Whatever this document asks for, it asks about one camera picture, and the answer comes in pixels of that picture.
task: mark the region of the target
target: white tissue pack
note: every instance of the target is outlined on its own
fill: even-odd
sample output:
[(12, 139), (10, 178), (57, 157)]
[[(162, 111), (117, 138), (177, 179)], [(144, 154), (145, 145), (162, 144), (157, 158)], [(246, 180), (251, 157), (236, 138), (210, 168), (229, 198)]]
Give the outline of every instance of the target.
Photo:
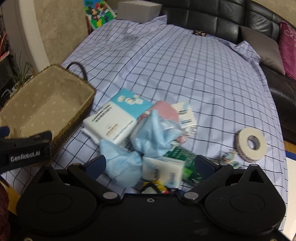
[(152, 106), (139, 95), (122, 89), (97, 112), (83, 121), (82, 131), (94, 143), (106, 139), (116, 145), (122, 144), (137, 125), (138, 117)]
[(142, 176), (144, 180), (159, 180), (168, 188), (179, 188), (185, 162), (169, 157), (143, 157)]
[(187, 102), (180, 102), (172, 104), (171, 107), (173, 107), (179, 114), (181, 128), (184, 132), (186, 132), (186, 135), (195, 135), (197, 122), (192, 112), (191, 106)]

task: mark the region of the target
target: beige wall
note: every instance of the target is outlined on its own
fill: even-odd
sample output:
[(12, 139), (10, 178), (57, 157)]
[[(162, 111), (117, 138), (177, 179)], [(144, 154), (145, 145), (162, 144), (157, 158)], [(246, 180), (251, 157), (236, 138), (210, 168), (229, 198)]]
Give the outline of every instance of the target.
[(34, 69), (37, 69), (28, 43), (27, 41), (24, 41), (25, 33), (22, 25), (20, 24), (21, 15), (19, 9), (19, 4), (15, 0), (6, 0), (2, 4), (4, 25), (9, 45), (12, 49), (12, 55), (16, 56), (16, 64), (19, 68), (23, 69), (25, 67), (25, 63), (28, 62), (33, 65)]
[(83, 0), (34, 0), (50, 64), (61, 64), (87, 37)]
[[(106, 0), (111, 8), (117, 8), (118, 2), (129, 0)], [(254, 0), (274, 11), (291, 24), (296, 26), (296, 0)]]

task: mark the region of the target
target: woven basket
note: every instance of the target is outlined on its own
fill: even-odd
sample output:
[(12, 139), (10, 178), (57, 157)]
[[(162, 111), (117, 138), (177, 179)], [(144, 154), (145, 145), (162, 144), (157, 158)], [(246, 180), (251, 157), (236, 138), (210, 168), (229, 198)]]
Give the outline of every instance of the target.
[[(85, 79), (67, 69), (78, 64)], [(51, 65), (24, 84), (0, 111), (0, 126), (8, 126), (8, 138), (28, 137), (50, 130), (52, 158), (89, 116), (95, 89), (87, 82), (83, 67), (76, 62), (67, 69)]]

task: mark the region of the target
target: blue checkered sheet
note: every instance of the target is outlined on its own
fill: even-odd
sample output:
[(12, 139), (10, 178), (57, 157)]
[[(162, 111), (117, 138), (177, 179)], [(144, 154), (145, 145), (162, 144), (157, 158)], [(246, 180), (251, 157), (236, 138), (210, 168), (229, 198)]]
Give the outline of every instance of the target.
[[(152, 103), (189, 102), (198, 128), (184, 147), (196, 154), (219, 159), (234, 147), (240, 130), (261, 130), (268, 150), (257, 163), (287, 203), (288, 174), (280, 122), (259, 67), (260, 58), (247, 42), (235, 45), (214, 36), (195, 36), (192, 30), (167, 25), (166, 16), (144, 24), (113, 20), (89, 35), (63, 66), (72, 61), (85, 67), (89, 83), (97, 90), (92, 113), (121, 88)], [(81, 75), (77, 66), (70, 71)], [(81, 129), (58, 154), (52, 163), (55, 168), (85, 163), (99, 155), (98, 146)], [(249, 165), (240, 156), (235, 160), (244, 168)], [(21, 193), (36, 172), (36, 168), (26, 167), (2, 176)], [(118, 187), (106, 175), (98, 181), (120, 195), (137, 192)]]

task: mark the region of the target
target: mickey mouse poster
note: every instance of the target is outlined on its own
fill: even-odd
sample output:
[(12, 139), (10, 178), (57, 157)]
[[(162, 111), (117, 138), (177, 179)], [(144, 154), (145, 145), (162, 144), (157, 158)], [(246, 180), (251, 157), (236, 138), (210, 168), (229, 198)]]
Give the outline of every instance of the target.
[(116, 14), (105, 1), (92, 2), (84, 0), (84, 6), (92, 29), (96, 29), (116, 17)]

